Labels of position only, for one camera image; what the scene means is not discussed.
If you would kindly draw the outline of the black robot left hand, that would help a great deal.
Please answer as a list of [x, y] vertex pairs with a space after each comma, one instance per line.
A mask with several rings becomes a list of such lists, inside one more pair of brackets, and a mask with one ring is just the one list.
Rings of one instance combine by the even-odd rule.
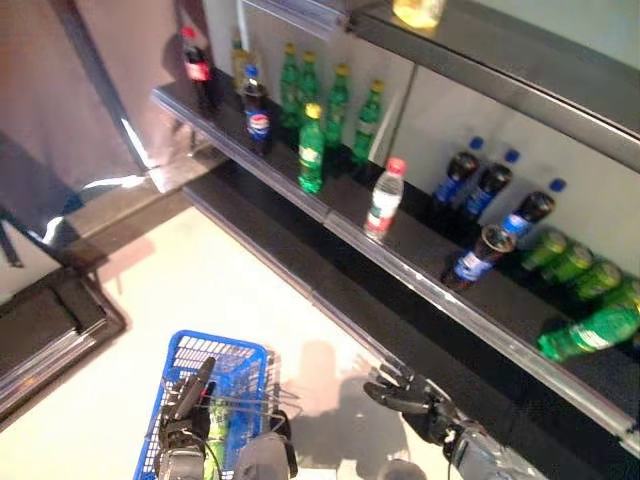
[[158, 441], [162, 451], [204, 442], [210, 430], [210, 403], [216, 382], [211, 379], [215, 358], [209, 356], [196, 373], [180, 379], [169, 390], [161, 408]]

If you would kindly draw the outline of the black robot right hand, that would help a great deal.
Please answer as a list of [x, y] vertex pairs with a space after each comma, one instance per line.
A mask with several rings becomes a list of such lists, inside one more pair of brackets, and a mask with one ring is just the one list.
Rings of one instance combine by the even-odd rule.
[[399, 412], [427, 443], [443, 446], [456, 436], [460, 422], [457, 408], [445, 392], [424, 376], [381, 365], [363, 389], [379, 405]]

